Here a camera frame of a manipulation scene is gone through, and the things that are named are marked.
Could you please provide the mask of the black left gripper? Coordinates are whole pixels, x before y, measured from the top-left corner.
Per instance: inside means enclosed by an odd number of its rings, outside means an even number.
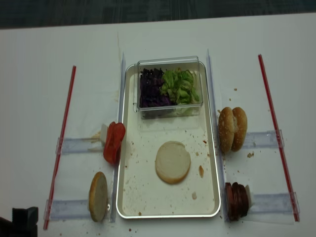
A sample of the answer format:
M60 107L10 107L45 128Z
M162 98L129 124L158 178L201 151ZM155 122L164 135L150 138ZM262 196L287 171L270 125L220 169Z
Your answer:
M1 237L37 237L38 207L13 208L12 222L0 218Z

